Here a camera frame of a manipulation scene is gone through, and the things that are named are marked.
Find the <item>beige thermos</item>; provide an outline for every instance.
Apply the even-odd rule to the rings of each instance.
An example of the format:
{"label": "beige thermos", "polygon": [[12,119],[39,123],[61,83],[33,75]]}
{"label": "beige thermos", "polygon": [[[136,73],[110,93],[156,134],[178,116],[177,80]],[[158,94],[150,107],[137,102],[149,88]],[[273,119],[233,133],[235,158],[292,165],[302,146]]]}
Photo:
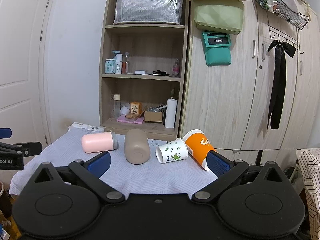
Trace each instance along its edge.
{"label": "beige thermos", "polygon": [[140,129],[132,129],[124,138],[124,155],[129,163],[142,164],[150,158],[147,135]]}

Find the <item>pink thermos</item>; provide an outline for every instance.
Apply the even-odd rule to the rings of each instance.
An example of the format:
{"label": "pink thermos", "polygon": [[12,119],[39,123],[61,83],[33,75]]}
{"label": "pink thermos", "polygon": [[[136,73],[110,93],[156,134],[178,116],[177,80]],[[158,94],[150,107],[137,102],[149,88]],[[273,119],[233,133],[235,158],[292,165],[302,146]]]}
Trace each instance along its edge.
{"label": "pink thermos", "polygon": [[116,134],[112,131],[86,134],[82,136],[81,144],[86,153],[111,151],[118,148]]}

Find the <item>black bow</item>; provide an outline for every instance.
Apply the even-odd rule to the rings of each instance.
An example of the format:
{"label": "black bow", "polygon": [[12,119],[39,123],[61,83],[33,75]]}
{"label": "black bow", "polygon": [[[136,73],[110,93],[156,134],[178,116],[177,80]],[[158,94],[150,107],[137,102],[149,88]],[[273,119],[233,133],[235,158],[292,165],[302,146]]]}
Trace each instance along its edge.
{"label": "black bow", "polygon": [[285,93],[285,83],[286,83],[286,63],[285,63],[285,53],[286,52],[290,57],[293,57],[296,48],[287,42],[279,42],[278,40],[274,40],[270,46],[268,51],[270,51],[273,47],[275,49],[275,74],[273,76],[273,84],[272,84],[272,92],[269,104],[269,114],[268,114],[268,125],[270,121],[270,127],[273,130],[279,129],[283,102],[284,102],[284,93]]}

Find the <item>metal screw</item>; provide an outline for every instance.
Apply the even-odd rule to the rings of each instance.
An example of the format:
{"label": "metal screw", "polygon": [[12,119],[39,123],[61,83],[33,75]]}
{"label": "metal screw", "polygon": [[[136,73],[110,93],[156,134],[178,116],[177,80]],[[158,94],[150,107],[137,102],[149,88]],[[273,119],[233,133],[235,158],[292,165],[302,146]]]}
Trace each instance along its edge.
{"label": "metal screw", "polygon": [[108,199],[114,200],[114,199],[121,198],[122,197],[122,193],[120,193],[119,191],[111,191],[111,192],[107,193],[106,196],[107,196]]}
{"label": "metal screw", "polygon": [[206,191],[198,191],[195,193],[197,199],[208,199],[210,196],[210,193]]}

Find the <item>cabinet handle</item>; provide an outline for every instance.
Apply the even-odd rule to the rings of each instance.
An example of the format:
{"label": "cabinet handle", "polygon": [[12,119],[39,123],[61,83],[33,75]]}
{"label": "cabinet handle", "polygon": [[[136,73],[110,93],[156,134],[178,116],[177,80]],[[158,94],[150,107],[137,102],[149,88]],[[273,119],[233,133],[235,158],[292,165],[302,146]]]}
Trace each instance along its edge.
{"label": "cabinet handle", "polygon": [[264,43],[262,43],[262,61],[266,59],[266,53],[264,51]]}
{"label": "cabinet handle", "polygon": [[300,74],[299,76],[302,76],[302,61],[300,62]]}
{"label": "cabinet handle", "polygon": [[256,41],[253,41],[253,55],[252,55],[252,58],[255,58],[256,57],[256,54],[257,54],[257,46],[256,46]]}

